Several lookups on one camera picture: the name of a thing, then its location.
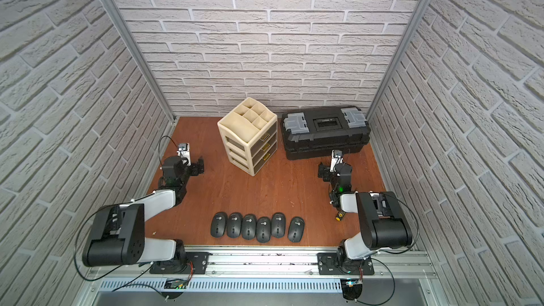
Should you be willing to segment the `transparent grey bottom drawer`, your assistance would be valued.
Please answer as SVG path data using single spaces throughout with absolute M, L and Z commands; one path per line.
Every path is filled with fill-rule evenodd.
M 273 156 L 273 152 L 266 153 L 256 164 L 254 167 L 254 173 L 257 174 L 262 167 L 269 161 L 269 159 Z

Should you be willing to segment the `transparent grey drawer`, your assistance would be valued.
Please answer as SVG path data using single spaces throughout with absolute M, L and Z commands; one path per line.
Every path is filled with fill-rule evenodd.
M 256 154 L 255 156 L 252 158 L 253 159 L 253 163 L 257 163 L 258 161 L 260 161 L 262 159 L 262 157 L 265 156 L 265 154 L 267 154 L 269 152 L 269 150 L 271 148 L 273 148 L 275 145 L 276 145 L 276 141 L 273 141 L 273 142 L 269 142 L 269 143 L 266 143 Z
M 254 173 L 257 174 L 262 167 L 269 161 L 269 159 L 273 156 L 273 152 L 266 153 L 256 164 L 254 167 Z
M 264 133 L 261 137 L 259 137 L 256 142 L 251 147 L 251 153 L 258 152 L 270 139 L 272 139 L 273 136 L 275 136 L 276 132 L 267 132 Z

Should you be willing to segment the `black computer mouse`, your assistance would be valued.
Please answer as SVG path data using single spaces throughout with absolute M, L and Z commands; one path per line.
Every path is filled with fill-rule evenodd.
M 225 212 L 217 212 L 211 222 L 211 236 L 220 238 L 225 234 L 228 216 Z
M 288 228 L 288 239 L 293 243 L 299 243 L 303 238 L 305 221 L 301 217 L 294 217 Z
M 243 239 L 252 240 L 256 236 L 256 216 L 245 215 L 242 219 L 241 235 Z
M 242 214 L 239 212 L 232 213 L 226 224 L 226 233 L 230 238 L 238 238 L 242 229 Z
M 283 213 L 277 212 L 271 218 L 271 236 L 282 238 L 286 233 L 286 217 Z
M 271 219 L 261 217 L 256 222 L 256 239 L 259 243 L 267 243 L 271 239 Z

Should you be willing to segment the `beige drawer organizer cabinet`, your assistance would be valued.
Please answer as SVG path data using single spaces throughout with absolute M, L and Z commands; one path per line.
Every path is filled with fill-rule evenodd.
M 278 149 L 278 116 L 253 98 L 246 98 L 220 119 L 218 129 L 228 160 L 252 177 L 257 163 L 253 163 L 256 152 L 252 154 L 251 147 L 256 140 L 264 133 L 276 132 L 267 143 L 277 142 L 269 152 Z

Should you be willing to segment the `transparent grey top drawer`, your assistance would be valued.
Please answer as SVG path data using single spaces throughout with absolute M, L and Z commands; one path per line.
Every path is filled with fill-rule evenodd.
M 270 139 L 272 139 L 273 136 L 275 136 L 276 132 L 267 132 L 264 133 L 261 137 L 259 137 L 256 142 L 251 147 L 251 153 L 258 152 Z

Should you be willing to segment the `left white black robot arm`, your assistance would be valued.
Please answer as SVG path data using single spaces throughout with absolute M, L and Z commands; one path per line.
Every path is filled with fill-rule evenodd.
M 189 266 L 182 240 L 147 238 L 145 224 L 181 204 L 188 180 L 204 173 L 204 161 L 168 157 L 162 170 L 160 185 L 153 193 L 97 212 L 82 252 L 86 267 L 151 263 L 150 272 L 160 274 L 181 273 Z

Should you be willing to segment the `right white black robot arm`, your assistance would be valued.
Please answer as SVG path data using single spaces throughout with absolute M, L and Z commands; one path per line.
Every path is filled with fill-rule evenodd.
M 318 166 L 317 176 L 330 183 L 330 204 L 336 208 L 336 220 L 353 213 L 358 217 L 359 232 L 343 240 L 336 254 L 320 254 L 323 274 L 359 274 L 371 257 L 380 251 L 401 254 L 415 245 L 419 232 L 413 232 L 391 191 L 373 193 L 351 189 L 352 166 L 342 161 Z

